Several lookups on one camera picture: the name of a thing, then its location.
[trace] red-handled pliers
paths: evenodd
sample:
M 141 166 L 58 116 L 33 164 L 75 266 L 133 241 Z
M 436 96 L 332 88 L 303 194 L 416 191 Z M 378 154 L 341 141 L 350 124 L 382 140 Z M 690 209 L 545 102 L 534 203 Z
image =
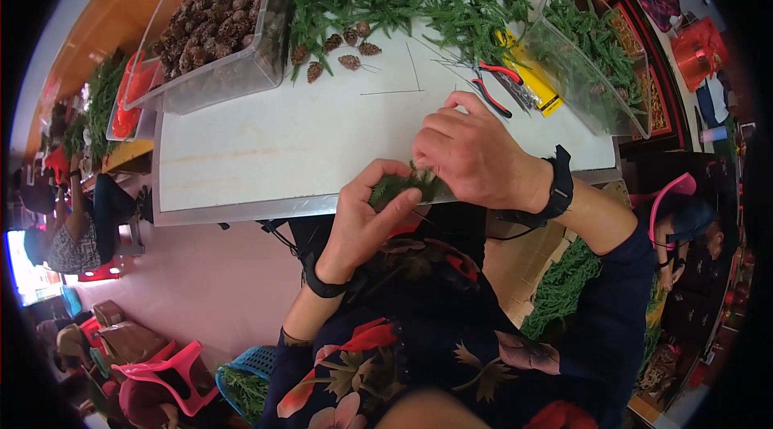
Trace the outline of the red-handled pliers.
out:
M 518 73 L 515 73 L 513 70 L 511 70 L 508 67 L 497 66 L 497 65 L 486 65 L 483 62 L 483 60 L 480 60 L 480 67 L 486 70 L 487 72 L 499 72 L 504 75 L 507 75 L 517 85 L 519 86 L 523 85 L 523 79 L 521 78 L 521 76 Z
M 507 110 L 499 102 L 494 100 L 494 97 L 492 97 L 491 94 L 488 93 L 488 89 L 486 89 L 486 85 L 483 84 L 483 77 L 481 76 L 480 69 L 473 68 L 473 70 L 475 70 L 475 74 L 478 76 L 478 78 L 472 79 L 472 85 L 474 85 L 478 89 L 478 92 L 480 92 L 481 96 L 486 101 L 486 103 L 490 105 L 495 112 L 505 117 L 506 119 L 513 118 L 513 113 Z

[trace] yellow packaging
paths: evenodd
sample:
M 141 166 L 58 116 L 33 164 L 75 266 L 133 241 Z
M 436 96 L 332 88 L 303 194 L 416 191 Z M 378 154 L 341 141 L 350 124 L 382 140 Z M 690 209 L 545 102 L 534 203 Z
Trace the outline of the yellow packaging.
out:
M 523 51 L 520 51 L 520 49 L 516 47 L 516 36 L 510 30 L 505 30 L 504 36 L 500 31 L 498 31 L 496 35 L 503 45 L 511 46 L 513 48 L 513 55 L 519 61 L 522 61 L 522 58 L 527 58 L 527 56 L 523 54 Z M 505 63 L 506 67 L 517 72 L 521 79 L 523 79 L 523 84 L 530 87 L 537 96 L 538 100 L 536 100 L 536 103 L 539 107 L 539 112 L 541 112 L 543 116 L 551 115 L 559 106 L 564 105 L 564 101 L 558 96 L 558 93 L 556 93 L 556 91 L 546 82 L 545 72 L 539 64 L 536 62 L 523 61 L 523 64 L 528 67 L 524 68 L 507 59 L 503 59 L 502 61 Z

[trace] black wristband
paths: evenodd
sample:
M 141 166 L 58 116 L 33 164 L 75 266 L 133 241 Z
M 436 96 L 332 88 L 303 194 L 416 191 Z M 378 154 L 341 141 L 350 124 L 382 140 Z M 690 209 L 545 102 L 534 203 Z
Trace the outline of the black wristband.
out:
M 303 264 L 303 275 L 304 279 L 306 279 L 306 284 L 319 298 L 335 298 L 346 292 L 352 284 L 352 281 L 347 281 L 343 284 L 324 283 L 317 278 L 317 273 L 314 271 L 317 265 L 314 253 L 309 253 L 304 260 L 301 260 L 301 263 Z

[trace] clear plastic container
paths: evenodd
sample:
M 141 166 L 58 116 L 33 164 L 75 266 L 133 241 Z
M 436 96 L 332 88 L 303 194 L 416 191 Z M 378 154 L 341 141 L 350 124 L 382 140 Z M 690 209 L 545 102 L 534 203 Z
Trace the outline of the clear plastic container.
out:
M 623 98 L 628 92 L 624 91 L 621 95 L 582 49 L 546 17 L 545 10 L 552 1 L 541 0 L 533 12 L 530 18 L 532 25 L 520 40 L 518 60 L 527 66 L 530 62 L 538 63 L 544 71 L 545 78 L 542 80 L 556 90 L 594 134 L 649 138 L 652 127 L 651 72 L 642 44 L 633 34 L 626 35 L 624 44 L 621 41 L 641 90 L 641 101 L 631 104 Z M 591 7 L 588 0 L 572 1 L 580 11 Z M 599 17 L 612 10 L 604 0 L 591 0 L 591 3 Z M 618 16 L 615 22 L 625 24 L 625 19 Z
M 137 127 L 134 132 L 125 139 L 116 137 L 113 135 L 113 120 L 115 119 L 115 113 L 118 111 L 118 98 L 113 102 L 113 111 L 110 114 L 110 120 L 107 121 L 107 130 L 105 131 L 105 138 L 109 141 L 116 142 L 133 142 L 133 141 L 152 141 L 155 135 L 155 116 L 157 112 L 151 109 L 143 109 L 140 112 L 140 118 L 137 121 Z
M 183 0 L 160 0 L 150 19 L 139 50 L 148 49 L 167 28 L 169 19 Z M 185 115 L 228 99 L 272 89 L 285 73 L 291 20 L 291 0 L 262 0 L 252 45 L 152 89 L 131 104 L 134 107 Z M 136 62 L 131 66 L 132 81 Z M 153 85 L 163 80 L 162 68 Z

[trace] blue plastic basket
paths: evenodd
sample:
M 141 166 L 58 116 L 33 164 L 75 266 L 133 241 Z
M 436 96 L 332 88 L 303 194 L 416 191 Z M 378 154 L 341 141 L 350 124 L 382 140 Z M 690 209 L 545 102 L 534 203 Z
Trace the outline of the blue plastic basket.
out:
M 275 359 L 274 347 L 256 346 L 248 348 L 243 354 L 225 365 L 268 380 L 271 377 L 271 371 L 274 370 Z M 244 414 L 242 414 L 237 404 L 228 398 L 227 386 L 219 370 L 215 372 L 215 384 L 223 398 L 228 401 L 228 404 L 231 404 L 234 410 L 237 411 L 237 414 L 243 417 Z

